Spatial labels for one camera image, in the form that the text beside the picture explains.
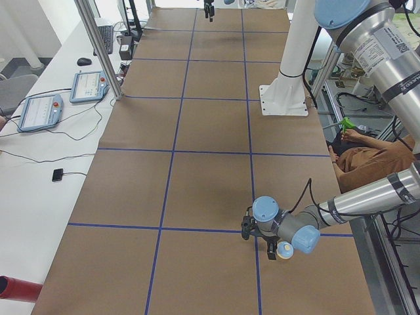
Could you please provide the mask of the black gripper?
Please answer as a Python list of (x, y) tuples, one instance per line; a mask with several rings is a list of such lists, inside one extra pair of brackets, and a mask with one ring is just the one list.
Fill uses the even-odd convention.
[(267, 256), (269, 260), (276, 260), (276, 251), (278, 245), (277, 238), (270, 238), (266, 241), (267, 244)]
[(212, 18), (215, 15), (215, 8), (213, 6), (214, 0), (204, 0), (203, 1), (203, 9), (206, 18)]

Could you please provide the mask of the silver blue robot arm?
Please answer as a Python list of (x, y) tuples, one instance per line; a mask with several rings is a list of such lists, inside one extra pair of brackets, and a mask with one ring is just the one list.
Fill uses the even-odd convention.
[[(419, 56), (394, 25), (392, 1), (297, 1), (278, 76), (259, 88), (266, 116), (306, 116), (305, 73), (320, 30), (331, 48), (351, 54), (362, 69), (352, 95), (391, 108), (405, 130), (419, 140)], [(419, 199), (419, 163), (299, 213), (257, 198), (242, 222), (242, 236), (263, 238), (270, 259), (310, 253), (321, 229), (374, 215)]]

